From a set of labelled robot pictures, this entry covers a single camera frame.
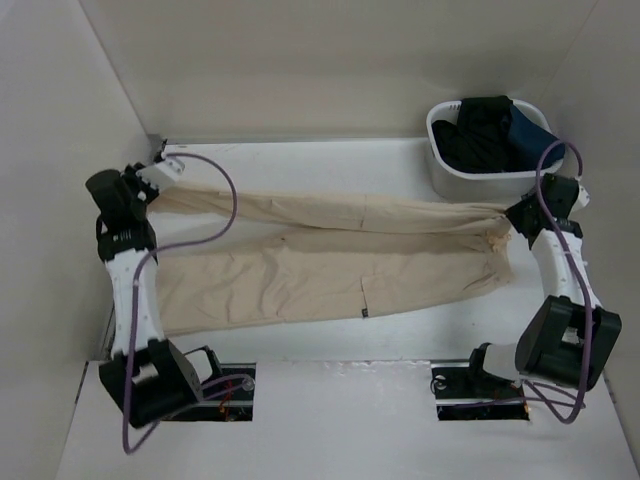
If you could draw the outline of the beige trousers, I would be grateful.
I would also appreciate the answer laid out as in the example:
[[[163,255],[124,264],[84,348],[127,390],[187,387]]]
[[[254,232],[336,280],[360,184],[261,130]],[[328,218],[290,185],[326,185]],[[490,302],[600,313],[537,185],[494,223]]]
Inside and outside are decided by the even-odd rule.
[[[175,187],[156,214],[237,214],[206,248],[161,259],[172,335],[380,317],[482,296],[512,277],[499,205],[371,194]]]

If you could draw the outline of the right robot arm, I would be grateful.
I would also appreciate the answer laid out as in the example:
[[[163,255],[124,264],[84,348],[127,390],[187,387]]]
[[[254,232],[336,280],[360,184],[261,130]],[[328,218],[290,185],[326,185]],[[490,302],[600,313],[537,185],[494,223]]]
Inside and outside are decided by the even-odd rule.
[[[583,232],[569,218],[586,203],[578,180],[545,174],[507,209],[538,264],[545,299],[517,343],[484,343],[473,350],[463,373],[471,393],[487,395],[500,381],[525,377],[587,391],[599,380],[622,322],[593,292],[582,259]]]

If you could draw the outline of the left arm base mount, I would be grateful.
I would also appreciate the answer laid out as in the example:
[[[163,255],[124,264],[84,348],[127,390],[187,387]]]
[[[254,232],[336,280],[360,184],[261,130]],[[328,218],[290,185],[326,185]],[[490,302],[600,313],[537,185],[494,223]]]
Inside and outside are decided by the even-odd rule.
[[[167,422],[250,422],[253,419],[255,386],[240,387],[240,379],[204,389],[205,401],[167,419]]]

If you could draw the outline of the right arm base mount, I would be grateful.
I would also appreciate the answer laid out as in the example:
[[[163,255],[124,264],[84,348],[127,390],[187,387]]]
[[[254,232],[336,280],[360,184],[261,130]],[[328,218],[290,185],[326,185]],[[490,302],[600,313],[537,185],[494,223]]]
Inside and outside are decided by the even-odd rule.
[[[431,364],[430,389],[440,421],[528,421],[522,387],[471,372],[466,361]]]

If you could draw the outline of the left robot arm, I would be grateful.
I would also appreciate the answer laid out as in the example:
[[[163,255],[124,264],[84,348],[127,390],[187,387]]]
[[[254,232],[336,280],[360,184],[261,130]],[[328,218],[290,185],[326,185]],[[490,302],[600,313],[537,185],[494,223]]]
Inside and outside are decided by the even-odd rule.
[[[110,359],[99,378],[127,425],[139,429],[214,398],[224,373],[211,364],[194,368],[163,331],[156,295],[158,245],[148,206],[181,177],[176,158],[108,169],[85,183],[99,209],[97,250],[109,274],[115,313]]]

